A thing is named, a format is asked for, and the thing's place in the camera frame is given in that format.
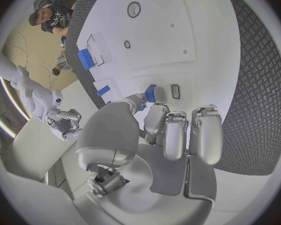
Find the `round hole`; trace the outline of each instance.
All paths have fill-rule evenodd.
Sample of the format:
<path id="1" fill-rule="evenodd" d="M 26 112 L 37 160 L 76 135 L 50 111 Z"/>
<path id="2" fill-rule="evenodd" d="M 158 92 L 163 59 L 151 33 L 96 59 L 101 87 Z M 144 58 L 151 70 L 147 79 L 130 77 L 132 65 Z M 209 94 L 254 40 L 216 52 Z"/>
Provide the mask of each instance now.
<path id="1" fill-rule="evenodd" d="M 127 13 L 130 18 L 136 18 L 140 14 L 140 12 L 141 5 L 138 2 L 133 1 L 128 5 Z"/>
<path id="2" fill-rule="evenodd" d="M 124 42 L 124 46 L 125 46 L 125 48 L 127 48 L 127 49 L 131 48 L 131 45 L 130 45 L 130 42 L 129 42 L 129 41 L 125 41 L 125 42 Z"/>

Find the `white robot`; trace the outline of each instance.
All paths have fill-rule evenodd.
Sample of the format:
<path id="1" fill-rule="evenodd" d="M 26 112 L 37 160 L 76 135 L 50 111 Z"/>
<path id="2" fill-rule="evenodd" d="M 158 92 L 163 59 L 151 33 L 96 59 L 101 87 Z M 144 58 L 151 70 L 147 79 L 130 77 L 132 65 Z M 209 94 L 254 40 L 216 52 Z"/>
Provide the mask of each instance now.
<path id="1" fill-rule="evenodd" d="M 16 66 L 3 54 L 0 55 L 0 77 L 10 81 L 13 88 L 19 90 L 20 99 L 33 117 L 48 123 L 52 133 L 61 140 L 70 140 L 79 136 L 81 115 L 75 110 L 57 109 L 62 103 L 61 91 L 47 88 L 29 78 L 29 72 L 22 66 Z"/>
<path id="2" fill-rule="evenodd" d="M 85 211 L 93 202 L 120 224 L 203 224 L 217 193 L 213 165 L 223 147 L 219 111 L 208 105 L 192 112 L 187 149 L 186 113 L 170 112 L 161 87 L 147 91 L 105 105 L 83 128 L 78 163 L 95 174 L 88 179 Z M 146 142 L 140 142 L 134 114 L 148 100 L 154 104 L 144 123 Z M 160 213 L 172 216 L 165 220 Z"/>

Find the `black t-shirt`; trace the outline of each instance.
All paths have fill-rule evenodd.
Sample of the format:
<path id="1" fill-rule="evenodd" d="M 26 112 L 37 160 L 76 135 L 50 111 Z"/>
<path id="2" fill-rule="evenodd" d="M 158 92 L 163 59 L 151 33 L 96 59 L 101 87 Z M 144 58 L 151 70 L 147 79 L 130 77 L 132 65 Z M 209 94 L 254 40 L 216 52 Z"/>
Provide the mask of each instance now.
<path id="1" fill-rule="evenodd" d="M 42 23 L 41 29 L 53 33 L 53 28 L 66 28 L 70 24 L 73 10 L 71 10 L 76 0 L 54 0 L 50 6 L 52 17 Z"/>

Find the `man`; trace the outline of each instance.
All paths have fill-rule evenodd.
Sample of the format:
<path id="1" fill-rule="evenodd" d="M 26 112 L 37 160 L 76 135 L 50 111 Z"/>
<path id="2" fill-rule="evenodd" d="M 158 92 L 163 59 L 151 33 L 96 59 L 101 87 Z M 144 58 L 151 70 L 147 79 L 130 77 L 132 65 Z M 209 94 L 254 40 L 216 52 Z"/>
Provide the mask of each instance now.
<path id="1" fill-rule="evenodd" d="M 54 0 L 48 7 L 39 8 L 29 17 L 31 26 L 41 24 L 43 31 L 67 36 L 73 10 L 77 0 Z"/>
<path id="2" fill-rule="evenodd" d="M 69 70 L 71 68 L 68 63 L 65 51 L 61 51 L 55 59 L 56 66 L 52 69 L 52 72 L 55 76 L 58 76 L 61 73 L 61 70 Z"/>

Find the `humanoid robot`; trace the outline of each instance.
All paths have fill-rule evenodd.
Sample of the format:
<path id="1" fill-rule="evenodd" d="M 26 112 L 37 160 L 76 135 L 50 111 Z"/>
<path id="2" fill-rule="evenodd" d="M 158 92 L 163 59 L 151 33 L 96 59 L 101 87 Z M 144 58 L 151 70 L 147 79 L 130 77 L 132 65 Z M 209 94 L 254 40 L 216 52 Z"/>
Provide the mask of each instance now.
<path id="1" fill-rule="evenodd" d="M 141 142 L 134 114 L 148 100 L 153 105 L 144 123 L 145 142 Z M 180 206 L 202 211 L 192 224 L 203 224 L 216 199 L 213 165 L 223 147 L 218 108 L 195 109 L 190 126 L 187 149 L 187 115 L 171 112 L 158 86 L 105 105 L 88 120 L 76 147 L 80 167 L 95 174 L 88 179 L 91 200 L 124 224 L 138 218 L 142 224 L 186 224 L 192 214 Z M 179 212 L 173 217 L 181 221 L 170 217 L 165 221 L 161 211 Z"/>
<path id="2" fill-rule="evenodd" d="M 29 78 L 29 72 L 22 66 L 16 66 L 3 54 L 0 55 L 0 77 L 10 81 L 13 88 L 19 90 L 20 99 L 26 109 L 38 120 L 47 123 L 52 133 L 61 140 L 70 140 L 79 136 L 81 115 L 75 110 L 57 109 L 62 103 L 60 90 L 51 93 L 47 88 Z"/>

